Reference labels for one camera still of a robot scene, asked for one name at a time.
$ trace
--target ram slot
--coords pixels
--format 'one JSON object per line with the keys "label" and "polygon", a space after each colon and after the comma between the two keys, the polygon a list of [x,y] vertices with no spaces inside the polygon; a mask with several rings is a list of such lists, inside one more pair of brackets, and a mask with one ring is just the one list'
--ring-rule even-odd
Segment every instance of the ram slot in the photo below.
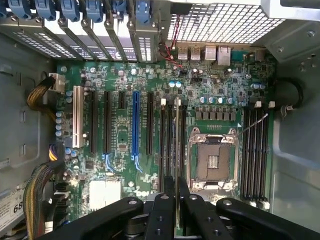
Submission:
{"label": "ram slot", "polygon": [[90,133],[89,146],[90,152],[96,154],[97,152],[97,137],[98,137],[98,94],[96,91],[90,92]]}
{"label": "ram slot", "polygon": [[268,127],[269,118],[265,118],[262,121],[262,158],[261,158],[261,187],[260,187],[260,198],[266,200],[265,190],[266,190],[266,170],[267,170],[267,152],[268,152]]}
{"label": "ram slot", "polygon": [[154,93],[147,94],[147,109],[146,109],[146,154],[153,153],[154,143]]}
{"label": "ram slot", "polygon": [[171,150],[172,150],[172,105],[168,105],[167,107],[167,115],[166,115],[166,148],[165,148],[165,174],[166,176],[171,176],[170,166],[171,166]]}
{"label": "ram slot", "polygon": [[135,168],[142,173],[139,164],[139,120],[140,120],[140,92],[134,91],[132,95],[132,143],[131,158]]}
{"label": "ram slot", "polygon": [[82,86],[73,86],[72,113],[72,147],[81,148],[84,145],[84,88]]}
{"label": "ram slot", "polygon": [[103,118],[103,153],[110,154],[111,152],[111,134],[112,134],[112,100],[111,92],[105,91],[104,97],[104,118]]}
{"label": "ram slot", "polygon": [[161,106],[160,129],[159,129],[159,161],[158,161],[158,191],[163,192],[164,181],[164,157],[165,157],[165,134],[166,133],[166,106]]}
{"label": "ram slot", "polygon": [[183,105],[181,108],[181,133],[180,133],[180,165],[179,176],[183,177],[185,174],[185,151],[186,151],[186,118],[187,106]]}

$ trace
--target screw hole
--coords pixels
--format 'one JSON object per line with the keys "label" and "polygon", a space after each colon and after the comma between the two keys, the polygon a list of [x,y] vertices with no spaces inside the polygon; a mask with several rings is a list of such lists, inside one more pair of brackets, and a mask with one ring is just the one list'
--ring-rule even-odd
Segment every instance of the screw hole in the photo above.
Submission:
{"label": "screw hole", "polygon": [[221,236],[221,232],[217,229],[213,230],[213,234],[216,236]]}
{"label": "screw hole", "polygon": [[155,234],[156,234],[156,235],[160,236],[160,235],[161,235],[161,233],[162,233],[161,229],[157,229],[157,230],[155,230]]}

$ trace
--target pcie slot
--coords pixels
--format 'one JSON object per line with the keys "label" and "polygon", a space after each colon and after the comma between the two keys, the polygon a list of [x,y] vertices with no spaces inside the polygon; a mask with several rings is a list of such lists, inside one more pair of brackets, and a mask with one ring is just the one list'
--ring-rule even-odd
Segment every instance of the pcie slot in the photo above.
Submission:
{"label": "pcie slot", "polygon": [[112,100],[111,92],[105,91],[103,93],[104,106],[103,106],[103,153],[109,154],[111,152],[111,118],[112,118]]}
{"label": "pcie slot", "polygon": [[186,118],[187,106],[183,105],[181,108],[181,134],[180,134],[180,169],[179,176],[185,176],[185,151],[186,151]]}
{"label": "pcie slot", "polygon": [[97,137],[98,137],[98,94],[96,91],[90,93],[90,152],[95,154],[97,152]]}
{"label": "pcie slot", "polygon": [[84,88],[73,86],[73,115],[72,115],[72,147],[81,148],[84,145]]}
{"label": "pcie slot", "polygon": [[165,158],[166,106],[161,106],[159,129],[159,161],[158,161],[158,191],[163,191],[164,158]]}
{"label": "pcie slot", "polygon": [[172,105],[167,106],[167,116],[166,116],[166,154],[165,154],[165,174],[166,176],[171,176],[170,166],[171,166],[171,149],[172,149]]}
{"label": "pcie slot", "polygon": [[132,95],[132,143],[131,158],[135,168],[142,173],[139,164],[139,125],[140,125],[140,92],[134,91]]}
{"label": "pcie slot", "polygon": [[146,107],[146,154],[153,153],[154,141],[154,93],[148,92],[147,94],[147,107]]}

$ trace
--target blue capacitor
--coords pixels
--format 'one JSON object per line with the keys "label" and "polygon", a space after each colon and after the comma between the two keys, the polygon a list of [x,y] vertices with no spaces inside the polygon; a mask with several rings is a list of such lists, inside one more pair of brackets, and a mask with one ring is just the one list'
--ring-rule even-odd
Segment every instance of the blue capacitor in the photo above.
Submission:
{"label": "blue capacitor", "polygon": [[66,147],[65,150],[64,150],[65,154],[71,154],[71,149]]}
{"label": "blue capacitor", "polygon": [[57,137],[61,137],[61,136],[62,136],[62,131],[60,131],[60,130],[56,131],[56,132],[55,132],[55,135],[56,135]]}
{"label": "blue capacitor", "polygon": [[71,157],[75,158],[77,156],[77,151],[73,150],[71,152]]}
{"label": "blue capacitor", "polygon": [[55,119],[55,123],[56,123],[56,124],[62,124],[62,122],[63,122],[63,119],[62,119],[61,117],[57,117],[57,118]]}
{"label": "blue capacitor", "polygon": [[66,95],[67,97],[72,97],[73,94],[74,94],[74,93],[73,93],[72,91],[66,91],[66,93],[65,93],[65,95]]}
{"label": "blue capacitor", "polygon": [[62,125],[61,125],[61,124],[55,125],[55,129],[56,129],[56,130],[61,130],[61,129],[62,129]]}

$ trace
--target green circuit board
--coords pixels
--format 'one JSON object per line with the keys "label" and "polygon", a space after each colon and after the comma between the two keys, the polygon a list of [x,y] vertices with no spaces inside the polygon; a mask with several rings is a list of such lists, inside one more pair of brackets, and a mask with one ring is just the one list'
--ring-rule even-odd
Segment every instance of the green circuit board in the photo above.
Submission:
{"label": "green circuit board", "polygon": [[[65,147],[75,151],[76,157],[65,158],[66,169],[72,172],[66,181],[70,189],[70,220],[76,220],[90,213],[90,182],[96,180],[120,181],[121,198],[134,196],[146,200],[150,194],[158,192],[159,177],[159,144],[160,144],[160,116],[161,99],[174,104],[179,97],[186,105],[186,142],[194,127],[201,133],[227,134],[230,129],[241,131],[243,128],[243,107],[239,103],[263,104],[272,100],[273,89],[268,86],[268,79],[274,75],[276,61],[267,56],[264,62],[248,64],[244,57],[246,52],[233,51],[231,65],[222,67],[210,63],[182,62],[182,75],[174,65],[169,62],[158,64],[145,63],[117,63],[117,62],[74,62],[61,61],[57,66],[57,73],[65,76],[65,91],[72,91],[74,86],[84,86],[97,93],[98,121],[97,121],[97,152],[91,153],[89,141],[84,140],[84,147],[72,149],[72,113],[73,104],[67,101],[67,95],[60,95],[57,101],[57,110],[63,111],[63,134],[57,137]],[[201,79],[194,80],[193,69],[203,71]],[[252,84],[263,83],[266,88],[253,90]],[[103,153],[104,132],[104,92],[111,92],[112,118],[111,118],[111,153],[110,164],[114,171],[106,166]],[[139,172],[132,161],[132,111],[133,92],[140,92],[139,117]],[[119,109],[119,92],[125,95],[125,108]],[[147,146],[147,95],[154,93],[153,115],[153,144],[152,154],[146,154]],[[210,112],[228,114],[228,119],[211,119]],[[84,97],[83,105],[83,133],[90,135],[90,103]],[[269,116],[268,147],[271,149],[273,115]],[[175,121],[172,121],[172,130],[175,130]],[[239,137],[239,164],[242,155],[242,137]],[[197,149],[191,150],[191,175],[196,177]],[[266,182],[270,182],[271,152],[267,154]],[[234,176],[235,148],[230,148],[229,178]],[[238,188],[232,193],[237,197]],[[266,184],[266,196],[269,196],[269,185]]]}

